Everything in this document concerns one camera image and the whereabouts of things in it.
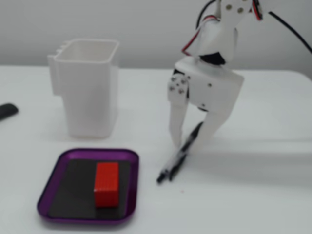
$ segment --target tray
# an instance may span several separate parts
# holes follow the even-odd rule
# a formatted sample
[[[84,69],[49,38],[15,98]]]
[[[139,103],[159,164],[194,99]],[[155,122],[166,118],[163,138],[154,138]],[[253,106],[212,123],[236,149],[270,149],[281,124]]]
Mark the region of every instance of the tray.
[[[119,163],[119,206],[96,209],[93,186],[97,162]],[[127,221],[137,203],[139,158],[125,149],[72,149],[59,157],[38,201],[47,221],[116,225]]]

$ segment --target black pen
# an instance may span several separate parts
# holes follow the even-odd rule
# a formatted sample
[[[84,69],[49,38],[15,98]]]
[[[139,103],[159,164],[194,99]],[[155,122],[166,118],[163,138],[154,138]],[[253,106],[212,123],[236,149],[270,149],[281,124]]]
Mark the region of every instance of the black pen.
[[[203,122],[199,123],[196,128],[192,131],[192,133],[189,135],[187,138],[186,142],[184,145],[181,147],[181,149],[171,158],[166,166],[161,170],[160,175],[157,179],[157,183],[160,184],[163,182],[165,179],[169,179],[170,181],[173,180],[173,178],[176,176],[178,173],[179,169],[183,165],[188,153],[190,147],[193,145],[195,142],[199,130],[202,126]]]

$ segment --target white 3d printed part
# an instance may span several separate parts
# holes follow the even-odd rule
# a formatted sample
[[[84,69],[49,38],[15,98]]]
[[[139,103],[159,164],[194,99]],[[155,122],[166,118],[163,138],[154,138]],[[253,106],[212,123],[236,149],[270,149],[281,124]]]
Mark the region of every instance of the white 3d printed part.
[[[69,134],[108,137],[117,118],[119,42],[75,39],[49,55],[53,93],[63,99]]]

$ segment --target white wall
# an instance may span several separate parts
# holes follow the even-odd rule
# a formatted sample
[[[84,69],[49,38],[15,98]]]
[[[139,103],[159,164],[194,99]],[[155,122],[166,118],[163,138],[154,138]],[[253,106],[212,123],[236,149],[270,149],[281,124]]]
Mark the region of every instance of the white wall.
[[[122,66],[172,68],[208,0],[0,0],[0,63],[45,65],[46,55],[72,38],[113,38]],[[312,44],[311,0],[275,12]],[[289,69],[312,77],[312,55],[279,22],[252,15],[239,25],[234,68]]]

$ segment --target purple tray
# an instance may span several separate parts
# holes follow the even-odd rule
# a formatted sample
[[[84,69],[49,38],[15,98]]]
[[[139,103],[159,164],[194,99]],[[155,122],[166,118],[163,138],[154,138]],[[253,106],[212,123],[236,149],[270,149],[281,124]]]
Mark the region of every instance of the purple tray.
[[[52,218],[48,215],[49,208],[58,187],[66,172],[67,165],[73,159],[88,159],[95,161],[128,161],[130,163],[130,175],[126,196],[125,213],[118,220],[103,219],[69,219]],[[137,179],[138,179],[139,158],[137,153],[124,149],[72,149],[60,155],[54,170],[42,192],[38,201],[37,209],[41,217],[47,221],[60,223],[80,223],[80,224],[101,224],[116,225],[127,221],[136,209],[137,203]]]

